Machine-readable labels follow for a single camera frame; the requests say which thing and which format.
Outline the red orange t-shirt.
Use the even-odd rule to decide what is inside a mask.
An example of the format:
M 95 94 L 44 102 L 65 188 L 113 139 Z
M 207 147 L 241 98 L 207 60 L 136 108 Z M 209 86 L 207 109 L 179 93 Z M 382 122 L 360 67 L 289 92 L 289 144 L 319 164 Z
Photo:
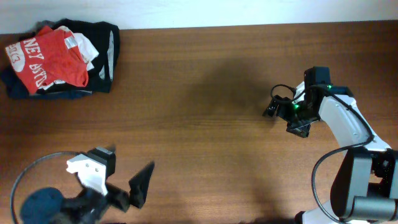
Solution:
M 5 47 L 13 70 L 30 94 L 55 80 L 88 84 L 86 63 L 73 32 L 45 26 L 35 37 Z

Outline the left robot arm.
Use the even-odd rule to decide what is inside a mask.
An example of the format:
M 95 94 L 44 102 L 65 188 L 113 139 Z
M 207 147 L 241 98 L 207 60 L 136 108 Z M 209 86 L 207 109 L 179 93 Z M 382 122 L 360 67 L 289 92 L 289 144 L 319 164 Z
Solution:
M 81 192 L 71 198 L 59 189 L 42 188 L 30 194 L 22 204 L 23 223 L 98 223 L 111 207 L 126 213 L 131 206 L 141 209 L 147 198 L 155 162 L 148 163 L 129 181 L 130 191 L 107 183 L 116 170 L 115 148 L 96 147 L 87 152 L 56 152 L 41 157 L 26 167 L 18 176 L 10 195 L 10 210 L 16 222 L 14 195 L 22 177 L 39 163 L 54 157 L 72 155 L 66 171 L 75 175 Z

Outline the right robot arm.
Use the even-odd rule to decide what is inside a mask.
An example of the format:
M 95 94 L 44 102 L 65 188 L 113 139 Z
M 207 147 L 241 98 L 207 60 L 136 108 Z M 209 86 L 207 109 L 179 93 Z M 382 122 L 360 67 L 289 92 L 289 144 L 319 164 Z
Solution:
M 294 223 L 382 223 L 397 220 L 397 151 L 383 141 L 361 114 L 352 91 L 336 86 L 327 67 L 304 71 L 303 82 L 289 87 L 293 97 L 271 95 L 264 116 L 277 116 L 287 132 L 308 137 L 312 123 L 325 122 L 338 149 L 324 154 L 311 174 L 313 210 L 296 214 Z M 344 153 L 329 201 L 317 194 L 316 174 L 328 157 Z

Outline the white t-shirt with green print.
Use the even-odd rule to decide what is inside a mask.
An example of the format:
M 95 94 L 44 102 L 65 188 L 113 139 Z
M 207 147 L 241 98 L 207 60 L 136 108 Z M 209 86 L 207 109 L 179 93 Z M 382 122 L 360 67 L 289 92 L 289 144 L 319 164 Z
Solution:
M 91 43 L 91 41 L 85 37 L 82 33 L 73 33 L 68 27 L 60 26 L 57 30 L 64 30 L 66 32 L 71 32 L 74 36 L 74 39 L 66 40 L 65 43 L 68 45 L 72 45 L 75 47 L 78 46 L 79 52 L 82 56 L 84 63 L 86 64 L 86 70 L 90 71 L 94 69 L 94 65 L 92 61 L 99 55 L 99 52 Z

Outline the black folded garment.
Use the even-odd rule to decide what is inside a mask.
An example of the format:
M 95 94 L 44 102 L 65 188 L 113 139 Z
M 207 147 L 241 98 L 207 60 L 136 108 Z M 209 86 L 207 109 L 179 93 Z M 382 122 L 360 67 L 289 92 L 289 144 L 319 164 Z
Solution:
M 46 90 L 38 90 L 38 94 L 53 93 L 67 90 L 86 90 L 92 92 L 110 92 L 114 78 L 114 70 L 120 52 L 119 27 L 108 22 L 83 22 L 61 19 L 55 22 L 52 29 L 60 26 L 68 27 L 74 33 L 82 33 L 99 52 L 93 60 L 94 69 L 88 71 L 88 84 L 77 87 L 67 83 L 53 84 Z

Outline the dark navy folded garment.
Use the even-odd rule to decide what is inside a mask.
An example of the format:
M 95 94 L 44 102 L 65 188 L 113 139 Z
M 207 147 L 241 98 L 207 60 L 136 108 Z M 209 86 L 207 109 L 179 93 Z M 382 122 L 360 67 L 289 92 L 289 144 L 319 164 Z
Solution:
M 67 90 L 53 93 L 31 95 L 25 85 L 19 80 L 13 68 L 9 65 L 3 71 L 1 71 L 1 80 L 6 86 L 6 93 L 9 98 L 14 100 L 24 99 L 36 99 L 36 100 L 57 100 L 57 99 L 68 99 L 74 100 L 83 98 L 85 96 L 91 96 L 92 91 L 86 90 Z

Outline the grey folded garment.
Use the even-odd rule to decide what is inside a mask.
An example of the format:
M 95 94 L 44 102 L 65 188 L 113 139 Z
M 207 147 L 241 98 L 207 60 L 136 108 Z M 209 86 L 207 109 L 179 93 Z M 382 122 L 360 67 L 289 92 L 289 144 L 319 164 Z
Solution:
M 55 25 L 55 22 L 53 21 L 48 21 L 48 20 L 44 20 L 44 21 L 39 21 L 36 22 L 33 26 L 33 28 L 31 29 L 32 32 L 39 32 L 41 29 L 43 29 L 45 26 L 49 26 L 50 28 L 52 28 Z

